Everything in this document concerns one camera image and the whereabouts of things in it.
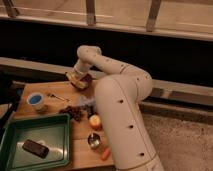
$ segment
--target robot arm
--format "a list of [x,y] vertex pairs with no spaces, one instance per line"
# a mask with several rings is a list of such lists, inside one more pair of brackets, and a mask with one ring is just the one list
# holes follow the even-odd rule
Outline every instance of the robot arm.
[[80,46],[77,54],[77,78],[83,78],[93,65],[108,74],[96,85],[95,101],[117,170],[163,171],[138,107],[138,101],[152,91],[151,76],[101,55],[98,47]]

